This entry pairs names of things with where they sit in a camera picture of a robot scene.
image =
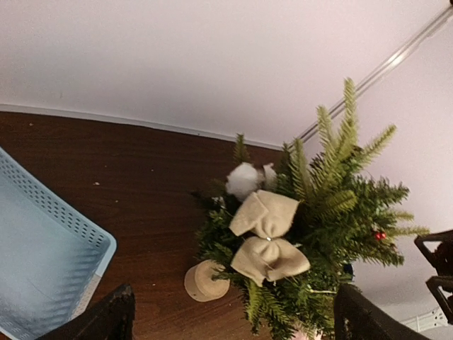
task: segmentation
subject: bow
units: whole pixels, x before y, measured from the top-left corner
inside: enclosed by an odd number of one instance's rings
[[[234,255],[231,267],[262,287],[263,280],[276,281],[310,269],[309,260],[282,239],[291,227],[299,202],[269,191],[250,194],[235,214],[229,229],[249,237]]]

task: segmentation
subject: green foliage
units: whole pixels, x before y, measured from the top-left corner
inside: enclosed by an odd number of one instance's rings
[[[345,116],[337,132],[328,111],[318,108],[323,151],[307,161],[302,141],[295,139],[291,145],[283,145],[277,167],[275,192],[300,201],[285,239],[309,259],[309,271],[274,283],[265,281],[263,287],[237,273],[230,263],[248,235],[236,237],[229,224],[241,202],[226,193],[223,183],[217,183],[215,191],[221,202],[196,194],[207,218],[197,232],[198,257],[223,265],[213,279],[230,280],[239,288],[252,332],[257,333],[266,323],[274,340],[290,339],[295,329],[312,337],[318,331],[333,337],[335,292],[341,283],[352,280],[344,265],[357,260],[401,265],[396,238],[429,232],[424,227],[399,225],[413,219],[409,212],[395,209],[409,194],[402,183],[393,185],[385,178],[360,174],[389,143],[396,128],[388,127],[368,145],[359,147],[351,80],[345,81],[344,94]],[[236,164],[250,161],[243,135],[238,135],[234,160]],[[378,232],[386,238],[377,239]]]
[[[236,145],[234,147],[234,162],[236,163],[236,165],[239,165],[243,162],[251,162],[250,154],[247,151],[243,135],[237,135],[236,137]]]

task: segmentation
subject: red ornament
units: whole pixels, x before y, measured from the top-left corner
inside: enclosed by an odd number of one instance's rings
[[[374,237],[376,237],[376,239],[380,241],[381,239],[385,239],[387,235],[385,234],[385,232],[377,232],[376,234],[374,234]]]

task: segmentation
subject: beige bow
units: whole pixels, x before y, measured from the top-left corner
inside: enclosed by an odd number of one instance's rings
[[[235,214],[229,229],[236,235],[252,231],[234,255],[231,267],[260,287],[310,269],[309,260],[295,246],[281,239],[291,227],[299,202],[269,191],[250,194]]]

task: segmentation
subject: plastic basket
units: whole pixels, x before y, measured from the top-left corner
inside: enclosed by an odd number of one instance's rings
[[[116,250],[0,148],[0,331],[31,340],[82,313]]]

